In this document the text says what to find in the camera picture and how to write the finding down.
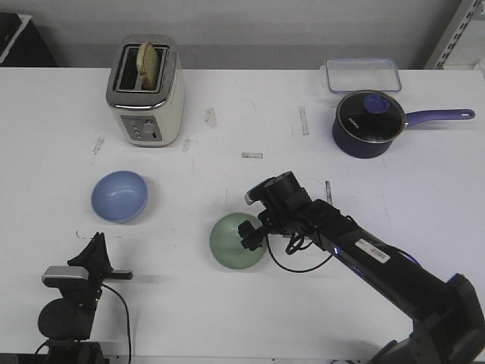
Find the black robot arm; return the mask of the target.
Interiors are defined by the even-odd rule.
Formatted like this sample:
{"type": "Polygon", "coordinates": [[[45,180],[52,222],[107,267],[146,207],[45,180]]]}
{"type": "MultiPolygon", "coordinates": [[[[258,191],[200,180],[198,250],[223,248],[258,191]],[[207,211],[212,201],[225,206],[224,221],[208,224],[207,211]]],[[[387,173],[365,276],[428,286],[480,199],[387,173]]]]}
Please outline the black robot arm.
{"type": "Polygon", "coordinates": [[[483,351],[484,315],[465,276],[441,281],[330,203],[311,199],[291,171],[254,186],[245,200],[265,209],[258,215],[261,227],[248,221],[238,227],[244,248],[259,248],[270,234],[308,238],[412,320],[408,338],[389,342],[372,363],[471,363],[483,351]]]}
{"type": "Polygon", "coordinates": [[[38,329],[46,337],[46,363],[109,363],[99,342],[90,335],[106,280],[128,281],[131,270],[115,270],[108,258],[105,235],[97,232],[88,245],[66,265],[53,265],[42,274],[46,287],[57,288],[61,297],[48,303],[38,317],[38,329]]]}

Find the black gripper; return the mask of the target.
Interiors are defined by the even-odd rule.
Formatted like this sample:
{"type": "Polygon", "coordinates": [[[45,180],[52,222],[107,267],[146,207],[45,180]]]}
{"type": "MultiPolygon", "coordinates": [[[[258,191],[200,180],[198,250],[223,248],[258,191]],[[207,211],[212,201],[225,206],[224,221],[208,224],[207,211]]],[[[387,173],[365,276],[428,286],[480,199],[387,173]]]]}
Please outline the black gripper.
{"type": "MultiPolygon", "coordinates": [[[[261,221],[270,234],[298,233],[306,226],[298,214],[309,207],[311,198],[291,171],[262,183],[261,203],[265,207],[261,221]]],[[[238,226],[238,234],[244,239],[244,248],[250,251],[262,247],[267,237],[264,228],[255,229],[250,221],[238,226]]]]}
{"type": "Polygon", "coordinates": [[[69,259],[67,264],[85,265],[77,267],[83,267],[89,273],[87,281],[60,287],[61,296],[72,303],[93,303],[98,300],[102,294],[102,284],[105,280],[128,281],[133,279],[132,270],[116,270],[111,266],[103,232],[96,232],[82,252],[69,259]],[[98,251],[100,262],[91,263],[95,260],[98,251]]]}

